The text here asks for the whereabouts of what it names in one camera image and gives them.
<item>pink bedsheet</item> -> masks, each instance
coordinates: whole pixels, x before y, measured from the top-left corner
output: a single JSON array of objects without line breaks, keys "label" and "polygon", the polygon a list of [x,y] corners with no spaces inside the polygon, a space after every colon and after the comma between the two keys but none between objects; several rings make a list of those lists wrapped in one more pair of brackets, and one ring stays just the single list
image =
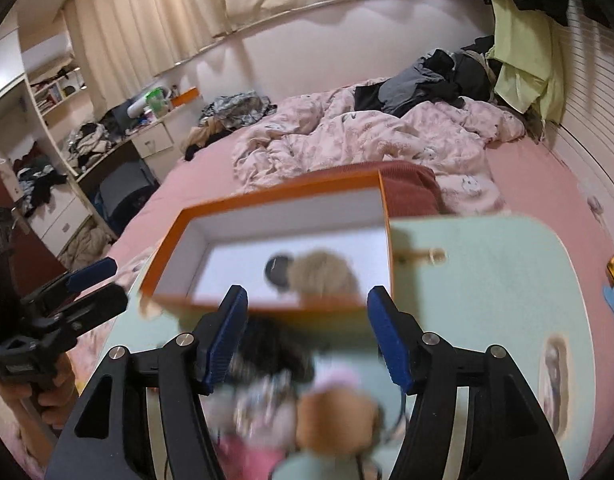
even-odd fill
[{"label": "pink bedsheet", "polygon": [[[119,266],[156,244],[186,206],[215,200],[239,189],[231,152],[236,135],[179,162],[154,196],[128,225],[110,256]],[[488,147],[494,180],[513,212],[540,219],[560,237],[578,275],[594,340],[596,418],[588,465],[614,432],[614,317],[602,299],[604,266],[612,242],[578,191],[574,175],[543,146],[524,138]]]}]

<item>brown plush toy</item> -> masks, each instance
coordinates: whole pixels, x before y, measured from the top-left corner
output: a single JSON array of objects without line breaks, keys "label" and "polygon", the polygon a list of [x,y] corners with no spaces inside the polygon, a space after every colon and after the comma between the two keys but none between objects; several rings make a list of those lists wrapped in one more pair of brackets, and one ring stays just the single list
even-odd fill
[{"label": "brown plush toy", "polygon": [[357,294],[358,284],[347,262],[324,250],[296,258],[287,269],[289,288],[306,296]]},{"label": "brown plush toy", "polygon": [[296,443],[319,455],[354,456],[372,447],[378,420],[372,397],[333,386],[299,399]]}]

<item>pink duvet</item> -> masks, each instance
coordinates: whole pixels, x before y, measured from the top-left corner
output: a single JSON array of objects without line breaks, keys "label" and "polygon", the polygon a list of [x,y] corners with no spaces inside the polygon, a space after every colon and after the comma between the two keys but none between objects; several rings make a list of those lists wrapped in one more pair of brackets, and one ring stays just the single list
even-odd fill
[{"label": "pink duvet", "polygon": [[354,87],[285,99],[278,111],[239,130],[233,151],[243,191],[357,162],[408,160],[431,168],[445,205],[458,214],[501,210],[504,201],[485,144],[524,135],[510,112],[465,98],[463,109],[424,102],[402,118],[354,111]]}]

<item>desk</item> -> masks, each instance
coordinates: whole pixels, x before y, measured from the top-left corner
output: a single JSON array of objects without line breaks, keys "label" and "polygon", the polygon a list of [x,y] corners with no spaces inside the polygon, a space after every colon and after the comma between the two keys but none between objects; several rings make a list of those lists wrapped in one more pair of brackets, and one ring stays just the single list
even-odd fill
[{"label": "desk", "polygon": [[[554,334],[563,336],[570,409],[560,446],[569,477],[580,478],[594,421],[594,354],[578,280],[558,237],[522,217],[399,219],[390,226],[394,251],[442,248],[447,253],[447,261],[438,266],[396,266],[394,271],[396,304],[412,313],[424,330],[461,348],[505,346],[534,393],[545,341]],[[119,344],[132,352],[155,348],[180,332],[176,317],[163,314],[146,321],[137,306],[132,293],[101,355]],[[467,399],[466,388],[461,388],[447,479],[456,478],[460,468]],[[384,478],[398,451],[376,450],[373,457],[383,466]],[[314,464],[299,466],[313,470]]]}]

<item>plush toy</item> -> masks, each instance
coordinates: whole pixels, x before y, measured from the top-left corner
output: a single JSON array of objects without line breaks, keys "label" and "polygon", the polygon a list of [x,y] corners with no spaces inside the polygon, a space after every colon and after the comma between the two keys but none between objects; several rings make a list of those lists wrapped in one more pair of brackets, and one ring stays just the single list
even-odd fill
[{"label": "plush toy", "polygon": [[334,386],[303,395],[297,405],[296,444],[323,456],[356,456],[370,449],[378,404],[355,388]]}]

